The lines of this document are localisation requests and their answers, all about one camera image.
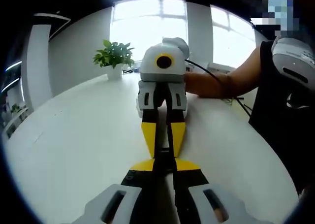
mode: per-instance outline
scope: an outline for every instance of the white table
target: white table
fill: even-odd
[[[18,188],[44,223],[74,221],[88,201],[150,158],[135,108],[138,80],[133,73],[80,84],[38,108],[4,145]],[[281,223],[298,196],[277,155],[221,100],[188,99],[180,157],[199,164],[254,217]]]

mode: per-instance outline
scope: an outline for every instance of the ceiling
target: ceiling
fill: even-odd
[[[11,0],[10,5],[6,4],[2,8],[5,10],[2,20],[4,19],[4,23],[7,24],[4,26],[7,30],[3,34],[5,46],[14,48],[14,53],[10,53],[5,57],[9,56],[14,59],[21,54],[24,38],[30,25],[29,20],[34,13],[44,12],[62,15],[70,18],[71,22],[69,24],[71,24],[93,12],[112,6],[115,1],[118,0]],[[261,14],[259,14],[261,0],[187,1],[203,5],[214,4],[246,20],[250,20],[252,17],[261,17]],[[258,30],[262,31],[268,39],[274,38],[272,30],[262,30],[261,27]]]

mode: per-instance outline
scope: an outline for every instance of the person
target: person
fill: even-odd
[[[301,194],[314,175],[314,130],[310,126],[315,113],[313,108],[287,106],[298,86],[277,71],[272,45],[272,41],[262,42],[236,70],[215,73],[225,87],[208,74],[187,72],[186,91],[206,98],[232,98],[258,87],[249,123],[281,159]]]

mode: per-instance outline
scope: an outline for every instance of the black sleeveless top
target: black sleeveless top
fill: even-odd
[[[315,113],[312,108],[297,110],[286,105],[296,85],[277,71],[272,44],[262,42],[260,47],[262,74],[249,123],[281,159],[301,193],[315,170]]]

